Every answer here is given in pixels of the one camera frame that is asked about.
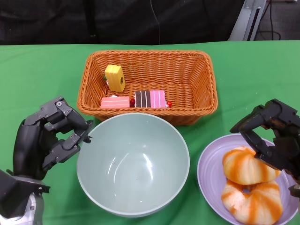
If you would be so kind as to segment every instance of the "green table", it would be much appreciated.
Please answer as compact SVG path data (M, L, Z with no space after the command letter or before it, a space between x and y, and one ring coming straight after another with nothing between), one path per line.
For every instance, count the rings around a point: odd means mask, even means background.
M180 194L160 212L145 218L122 218L96 206L82 191L76 175L77 156L48 172L45 225L212 225L228 224L206 203L196 181L203 149L253 107L278 98L300 109L300 41L221 42L195 45L35 45L0 47L0 169L12 169L15 135L20 122L46 101L62 95L76 107L88 55L108 49L203 50L213 61L217 80L217 111L190 127L178 127L189 148L191 167ZM272 132L258 130L272 140ZM300 224L300 215L289 223Z

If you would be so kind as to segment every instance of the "plate rim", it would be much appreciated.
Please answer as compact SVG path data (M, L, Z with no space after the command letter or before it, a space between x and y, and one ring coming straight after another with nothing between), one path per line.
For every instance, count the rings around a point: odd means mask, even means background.
M200 190L201 190L201 193L202 193L202 195L204 196L204 198L205 198L205 201L208 203L208 205L221 217L221 218L223 218L224 220L226 220L227 222L229 222L229 223L231 223L231 224L233 224L233 225L239 225L239 224L237 224L237 223L233 223L232 221L230 221L229 219L227 219L227 218L225 218L225 217L223 217L223 215L220 215L218 212L217 212L217 210L211 205L211 203L208 201L208 199L207 199L207 197L206 197L206 195L205 195L205 193L203 192L203 190L202 190L202 187L201 187L201 184L200 184L200 181L199 181L199 166L200 166L200 161L201 161L201 158L202 158L202 156L203 156L203 154L204 154L204 152L214 143L214 142L216 142L216 141L218 141L219 139L221 139L221 138L225 138L225 137L228 137L228 136L241 136L241 134L230 134L230 135L224 135L224 136L221 136L221 137L219 137L219 138L217 138L217 139L215 139L214 141L212 141L211 143L209 143L206 147L205 147L205 149L202 151L202 153L201 153L201 155L200 155L200 158L199 158L199 160L198 160L198 165L197 165L197 180L198 180L198 186L199 186L199 188L200 188ZM265 142L268 142L268 143L270 143L271 145L273 145L274 146L274 143L273 142L270 142L269 140L267 140L267 139L265 139L265 138L262 138ZM298 208L295 210L295 212L293 213L293 215L287 220L287 221L285 221L284 223L281 223L281 224L278 224L278 225L284 225L284 224L286 224L286 223L288 223L291 219L293 219L294 218L294 216L296 215L296 213L298 212Z

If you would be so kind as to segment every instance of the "basket rim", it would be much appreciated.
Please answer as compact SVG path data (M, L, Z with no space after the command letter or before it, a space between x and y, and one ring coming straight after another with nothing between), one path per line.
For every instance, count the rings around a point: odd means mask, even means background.
M171 107L171 108L109 108L101 109L100 107L90 107L85 103L85 92L87 88L87 83L89 80L90 74L90 64L89 61L94 60L97 55L103 54L120 54L120 53L134 53L134 54L172 54L172 55L181 55L181 54L200 54L206 61L206 64L209 66L210 71L210 91L211 91L211 103L207 107L202 108L185 108L185 107ZM86 64L87 73L83 72L82 81L79 88L77 107L78 109L86 115L96 115L96 116L115 116L122 113L149 113L159 116L203 116L213 113L218 107L218 96L216 89L216 80L213 73L213 66L210 56L198 50L100 50L93 52L87 57Z

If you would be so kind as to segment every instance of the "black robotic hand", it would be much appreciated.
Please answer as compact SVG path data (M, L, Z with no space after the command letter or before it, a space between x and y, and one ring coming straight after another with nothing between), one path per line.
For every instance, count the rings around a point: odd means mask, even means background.
M79 150L79 143L90 143L93 121L85 119L63 97L40 107L22 121L14 148L14 169L0 170L0 215L13 218L24 214L29 196L48 193L41 180L56 163L64 163ZM66 140L56 135L73 131Z
M285 170L300 184L300 118L297 110L273 99L253 109L251 114L241 119L231 130L240 132L255 150L255 157L267 165ZM275 146L267 146L253 129L257 127L272 129ZM300 198L300 186L289 188L291 195Z

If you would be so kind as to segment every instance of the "bowl rim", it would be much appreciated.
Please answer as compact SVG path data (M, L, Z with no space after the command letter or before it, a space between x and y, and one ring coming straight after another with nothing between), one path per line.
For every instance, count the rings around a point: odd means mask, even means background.
M88 191L85 189L82 181L81 181L81 178L78 174L78 161L79 161L79 156L80 156L80 152L79 151L79 154L78 154L78 158L77 158L77 163L76 163L76 173L77 173L77 177L78 177L78 180L79 180L79 183L80 183L80 186L81 188L83 189L83 191L85 192L85 194L96 204L98 205L99 207L101 207L102 209L110 212L110 213L113 213L113 214L117 214L117 215L123 215L123 216L129 216L129 217L140 217L142 215L149 215L149 214L152 214L156 211L159 211L161 208L163 208L164 206L166 206L167 204L169 204L177 195L178 193L182 190L183 186L185 185L186 181L187 181L187 178L188 178L188 173L189 173L189 169L190 169L190 156L189 156L189 151L188 151L188 146L184 140L184 138L182 137L182 135L179 133L179 131L172 125L170 124L169 122L167 122L166 120L160 118L160 117L157 117L157 116L154 116L154 115L151 115L151 114L146 114L146 113L137 113L137 112L134 112L134 113L126 113L126 114L122 114L122 115L118 115L118 116L113 116L103 122L101 122L100 124L98 124L95 128L93 128L90 132L90 134L96 130L99 126L101 126L101 124L104 124L106 123L107 121L110 121L110 120L113 120L114 118L116 117L121 117L121 116L129 116L129 115L143 115L143 116L150 116L150 117L154 117L158 120L161 120L163 121L164 123L168 124L171 128L173 128L173 130L175 130L175 132L179 135L179 137L181 138L181 140L183 141L183 144L185 146L185 149L186 149L186 153L187 153L187 171L186 171L186 175L184 177L184 180L182 182L182 184L180 185L180 187L178 188L178 190L175 192L175 194L173 194L167 201L165 201L163 204L160 204L159 206L151 209L151 210L146 210L146 211L142 211L142 212L134 212L134 213L127 213L127 212L121 212L121 211L116 211L116 210L112 210L102 204L100 204L99 202L97 202L89 193Z
M225 137L228 137L228 136L241 136L241 134L230 134L230 135L224 135L224 136L221 136L221 137L215 139L214 141L212 141L211 143L209 143L209 144L205 147L205 149L204 149L204 150L202 151L202 153L201 153L201 156L200 156L200 158L199 158L198 165L197 165L197 180L198 180L198 186L199 186L199 188L200 188L200 190L201 190L201 193L202 193L202 195L204 196L206 202L210 205L210 207L211 207L211 208L212 208L212 209L213 209L220 217L222 217L224 220L226 220L226 221L229 222L229 223L232 223L232 221L230 221L229 219L225 218L223 215L220 215L220 214L217 212L217 210L211 205L211 203L208 201L208 199L207 199L205 193L204 193L203 190L202 190L202 187L201 187L201 184L200 184L200 180L199 180L199 167L200 167L200 161L201 161L202 155L204 154L205 150L208 149L214 142L218 141L218 140L221 139L221 138L225 138ZM267 140L267 139L265 139L265 138L262 138L262 139L263 139L265 142L268 142L268 143L270 143L271 145L274 145L273 142L270 142L269 140ZM295 212L293 213L293 215L292 215L287 221L285 221L284 223L288 223L291 219L293 219L297 212L298 212L298 209L296 209Z

